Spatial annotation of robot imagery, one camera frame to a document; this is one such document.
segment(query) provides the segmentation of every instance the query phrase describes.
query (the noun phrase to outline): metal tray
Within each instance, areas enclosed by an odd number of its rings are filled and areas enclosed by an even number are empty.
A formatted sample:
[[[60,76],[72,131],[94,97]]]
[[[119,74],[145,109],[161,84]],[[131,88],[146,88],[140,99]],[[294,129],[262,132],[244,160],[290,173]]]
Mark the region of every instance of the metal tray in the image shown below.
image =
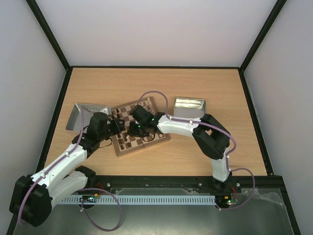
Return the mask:
[[[204,99],[176,97],[174,102],[174,116],[180,118],[201,118],[206,113]]]
[[[67,121],[66,130],[69,131],[80,131],[82,128],[82,114],[81,107],[85,107],[88,111],[84,110],[84,126],[88,126],[90,118],[96,112],[103,112],[107,115],[111,115],[111,107],[106,107],[103,105],[96,104],[74,104],[72,112],[70,113],[69,119]]]

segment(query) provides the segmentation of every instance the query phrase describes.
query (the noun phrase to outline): wooden chessboard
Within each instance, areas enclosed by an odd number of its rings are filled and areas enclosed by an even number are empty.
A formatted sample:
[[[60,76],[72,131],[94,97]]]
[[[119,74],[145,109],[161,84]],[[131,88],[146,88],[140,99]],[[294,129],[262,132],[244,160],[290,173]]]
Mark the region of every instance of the wooden chessboard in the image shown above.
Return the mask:
[[[121,134],[112,136],[112,143],[115,149],[115,153],[118,157],[170,140],[169,134],[155,133],[155,136],[150,134],[150,136],[144,138],[130,137],[127,135],[130,122],[134,121],[133,117],[129,113],[137,103],[138,100],[135,100],[133,102],[112,108],[113,117],[123,119],[125,121],[126,128],[126,130],[122,131]],[[153,115],[155,115],[157,112],[157,105],[153,97],[142,99],[140,105],[148,112],[151,112]]]

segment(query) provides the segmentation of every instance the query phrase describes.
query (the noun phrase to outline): purple cable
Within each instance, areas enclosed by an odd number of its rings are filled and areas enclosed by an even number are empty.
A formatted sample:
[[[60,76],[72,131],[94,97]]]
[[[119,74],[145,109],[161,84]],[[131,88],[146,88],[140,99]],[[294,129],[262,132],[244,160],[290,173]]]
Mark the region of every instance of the purple cable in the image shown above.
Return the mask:
[[[99,230],[101,230],[101,231],[104,231],[104,232],[112,232],[112,231],[118,229],[118,228],[121,226],[121,224],[122,224],[122,217],[123,217],[122,207],[121,207],[121,204],[119,204],[118,199],[117,199],[112,193],[110,193],[110,192],[108,192],[108,191],[106,191],[106,190],[104,190],[104,189],[101,189],[101,188],[83,188],[83,189],[80,189],[80,190],[78,190],[78,191],[85,191],[85,190],[96,190],[96,191],[105,192],[106,194],[110,195],[110,196],[115,200],[115,202],[116,202],[117,205],[118,205],[118,209],[119,209],[119,221],[118,221],[117,225],[116,225],[114,228],[112,228],[112,229],[104,229],[104,228],[102,228],[102,227],[96,225],[96,224],[93,222],[93,220],[89,217],[89,215],[87,214],[87,212],[84,210],[84,202],[85,202],[85,200],[84,200],[84,201],[82,202],[82,205],[81,205],[81,209],[82,209],[81,211],[85,214],[85,216],[87,217],[87,219],[89,220],[89,222],[90,222],[93,226],[95,226],[97,229],[99,229]]]
[[[82,129],[80,131],[80,134],[79,134],[79,138],[77,140],[77,143],[75,144],[75,146],[73,147],[72,150],[70,150],[68,153],[71,154],[72,152],[74,152],[76,150],[76,148],[78,147],[79,145],[79,142],[80,140],[82,139],[83,137],[83,130],[84,130],[84,111],[83,109],[85,109],[84,107],[82,107]],[[59,164],[64,158],[66,158],[67,155],[64,155],[62,156],[59,160],[57,160],[51,167],[49,167],[46,172],[44,173],[45,175],[47,175],[57,164]],[[27,191],[27,193],[25,194],[25,197],[23,198],[22,200],[22,203],[21,203],[21,206],[20,206],[20,210],[19,210],[19,214],[18,214],[18,224],[19,225],[23,225],[22,223],[22,211],[24,209],[24,206],[25,206],[25,203],[30,195],[30,193],[32,192],[32,190],[34,189],[34,187],[39,183],[40,180],[42,180],[43,177],[40,176],[33,184],[32,186],[29,188],[29,190]]]
[[[167,97],[165,96],[165,94],[163,94],[162,92],[159,92],[159,91],[149,91],[149,92],[145,92],[144,94],[142,94],[142,96],[139,98],[139,101],[137,104],[139,104],[142,100],[142,98],[146,95],[146,94],[149,94],[149,93],[158,93],[160,95],[162,95],[164,98],[165,98],[165,102],[166,102],[166,106],[165,106],[165,115],[168,119],[170,119],[170,116],[168,115],[168,99]],[[179,122],[185,122],[185,123],[189,123],[189,120],[184,120],[184,119],[178,119],[178,118],[172,118],[173,121],[179,121]],[[217,126],[213,126],[213,125],[210,125],[210,124],[207,124],[205,122],[201,122],[201,121],[193,121],[193,123],[196,123],[196,124],[200,124],[200,125],[204,125],[204,126],[207,126],[211,129],[214,129],[214,130],[217,130],[221,133],[223,133],[224,135],[226,135],[227,137],[229,137],[233,143],[234,143],[234,147],[232,149],[230,149],[226,155],[229,155],[230,153],[232,153],[233,151],[235,151],[235,149],[237,148],[237,143],[235,141],[235,139],[226,131],[222,130],[221,128],[217,127]]]
[[[240,204],[240,205],[238,205],[238,206],[236,206],[236,207],[220,208],[220,207],[216,204],[216,207],[217,207],[219,210],[221,210],[221,211],[231,211],[231,210],[234,210],[234,209],[238,209],[238,208],[244,206],[245,204],[247,204],[247,203],[250,201],[250,199],[253,197],[253,195],[254,195],[254,191],[255,191],[255,179],[254,179],[254,175],[252,174],[252,172],[251,172],[249,169],[244,168],[244,167],[234,169],[234,170],[232,170],[232,172],[238,171],[238,170],[246,170],[246,171],[248,171],[248,172],[251,174],[251,176],[252,176],[252,181],[253,181],[252,192],[251,192],[250,196],[249,196],[242,204]]]

